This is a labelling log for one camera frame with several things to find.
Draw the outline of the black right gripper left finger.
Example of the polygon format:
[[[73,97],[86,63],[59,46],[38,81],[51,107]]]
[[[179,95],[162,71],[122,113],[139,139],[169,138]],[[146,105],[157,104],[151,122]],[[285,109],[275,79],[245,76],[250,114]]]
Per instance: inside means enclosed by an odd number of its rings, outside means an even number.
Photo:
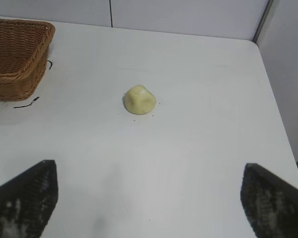
[[[43,160],[0,186],[0,238],[41,237],[58,202],[55,160]]]

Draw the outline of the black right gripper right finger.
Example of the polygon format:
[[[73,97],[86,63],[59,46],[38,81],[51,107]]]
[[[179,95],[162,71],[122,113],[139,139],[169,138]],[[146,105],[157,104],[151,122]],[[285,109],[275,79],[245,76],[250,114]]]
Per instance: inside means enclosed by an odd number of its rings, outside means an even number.
[[[258,238],[298,238],[298,189],[256,163],[244,167],[240,201]]]

